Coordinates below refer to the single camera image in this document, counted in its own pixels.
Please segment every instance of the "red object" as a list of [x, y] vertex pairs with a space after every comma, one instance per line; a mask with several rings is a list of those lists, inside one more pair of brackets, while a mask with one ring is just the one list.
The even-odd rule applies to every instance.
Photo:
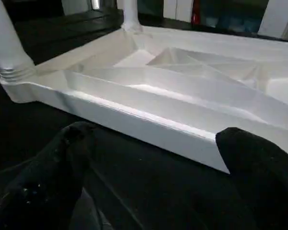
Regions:
[[191, 23], [192, 23], [192, 25], [200, 25], [201, 24], [200, 0], [194, 0], [194, 2], [193, 2]]

